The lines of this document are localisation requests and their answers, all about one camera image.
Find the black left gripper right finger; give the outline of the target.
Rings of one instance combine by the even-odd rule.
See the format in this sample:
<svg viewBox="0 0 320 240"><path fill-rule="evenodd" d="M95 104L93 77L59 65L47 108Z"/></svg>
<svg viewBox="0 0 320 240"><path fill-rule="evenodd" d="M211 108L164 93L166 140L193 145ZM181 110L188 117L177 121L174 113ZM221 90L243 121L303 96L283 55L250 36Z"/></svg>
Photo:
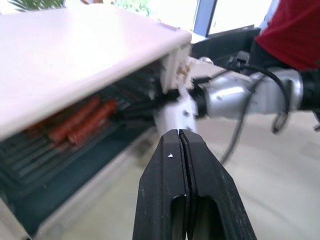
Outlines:
<svg viewBox="0 0 320 240"><path fill-rule="evenodd" d="M180 130L190 202L189 240L255 240L235 182L203 138Z"/></svg>

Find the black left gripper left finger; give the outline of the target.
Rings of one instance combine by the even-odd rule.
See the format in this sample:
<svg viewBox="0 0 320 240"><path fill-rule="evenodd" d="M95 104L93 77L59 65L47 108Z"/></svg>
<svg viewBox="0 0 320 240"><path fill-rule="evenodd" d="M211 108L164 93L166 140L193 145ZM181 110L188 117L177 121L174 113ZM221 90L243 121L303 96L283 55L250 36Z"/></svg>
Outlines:
<svg viewBox="0 0 320 240"><path fill-rule="evenodd" d="M182 240L186 236L187 180L181 140L170 130L159 140L138 186L134 240Z"/></svg>

